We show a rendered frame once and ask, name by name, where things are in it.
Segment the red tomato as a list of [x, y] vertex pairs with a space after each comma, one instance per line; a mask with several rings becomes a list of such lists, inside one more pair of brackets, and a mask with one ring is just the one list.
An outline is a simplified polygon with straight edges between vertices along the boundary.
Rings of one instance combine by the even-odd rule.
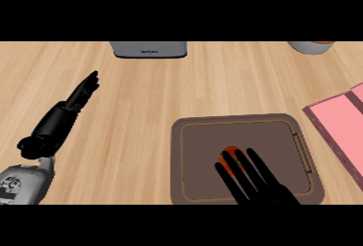
[[[243, 171], [243, 166], [240, 164], [240, 161], [236, 157], [236, 150], [238, 150], [238, 147], [236, 146], [227, 146], [224, 149], [223, 149], [223, 152], [227, 152], [235, 163], [236, 163], [236, 166], [238, 166], [238, 169], [239, 171]], [[218, 171], [221, 174], [227, 174], [232, 178], [236, 176], [235, 174], [235, 171], [232, 169], [232, 167], [229, 166], [229, 163], [226, 161], [226, 158], [224, 158], [224, 155], [223, 154], [218, 154], [218, 164], [220, 164], [220, 167], [218, 167]]]

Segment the grey round container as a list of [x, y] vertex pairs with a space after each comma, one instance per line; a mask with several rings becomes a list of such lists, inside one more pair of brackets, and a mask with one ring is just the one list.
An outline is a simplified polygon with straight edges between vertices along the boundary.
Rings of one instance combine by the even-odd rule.
[[289, 46], [302, 54], [322, 55], [332, 45], [333, 41], [289, 41]]

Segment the pink cardboard box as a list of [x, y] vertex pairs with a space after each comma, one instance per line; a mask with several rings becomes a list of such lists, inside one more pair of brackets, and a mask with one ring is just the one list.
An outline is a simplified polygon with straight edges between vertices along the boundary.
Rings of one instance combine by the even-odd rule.
[[363, 190], [363, 83], [302, 111]]

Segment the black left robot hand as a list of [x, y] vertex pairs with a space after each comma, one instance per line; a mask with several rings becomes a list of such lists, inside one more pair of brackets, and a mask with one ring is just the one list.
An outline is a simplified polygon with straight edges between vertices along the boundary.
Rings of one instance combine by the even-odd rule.
[[68, 99], [59, 101], [46, 113], [31, 136], [19, 141], [18, 148], [25, 159], [49, 158], [56, 153], [68, 138], [81, 109], [99, 88], [97, 81], [97, 71], [93, 71], [75, 87]]

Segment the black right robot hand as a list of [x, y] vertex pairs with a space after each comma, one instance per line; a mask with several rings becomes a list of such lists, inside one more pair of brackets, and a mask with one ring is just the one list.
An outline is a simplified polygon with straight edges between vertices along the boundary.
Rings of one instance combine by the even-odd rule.
[[246, 153], [235, 150], [233, 156], [224, 151], [223, 159], [232, 173], [220, 162], [214, 164], [214, 168], [239, 205], [300, 205], [297, 197], [277, 181], [263, 159], [251, 148], [246, 149]]

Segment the brown tray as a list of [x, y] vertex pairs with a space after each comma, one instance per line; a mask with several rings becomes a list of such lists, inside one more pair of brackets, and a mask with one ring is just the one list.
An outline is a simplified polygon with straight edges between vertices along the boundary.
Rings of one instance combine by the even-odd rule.
[[171, 127], [170, 196], [176, 205], [232, 205], [236, 200], [214, 168], [226, 148], [252, 149], [304, 205], [325, 191], [302, 131], [285, 113], [179, 119]]

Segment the grey appliance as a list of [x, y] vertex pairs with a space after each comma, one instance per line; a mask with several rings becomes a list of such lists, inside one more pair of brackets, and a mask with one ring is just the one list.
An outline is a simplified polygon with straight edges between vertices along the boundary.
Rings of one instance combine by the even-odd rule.
[[111, 47], [118, 58], [174, 59], [187, 56], [186, 41], [112, 41]]

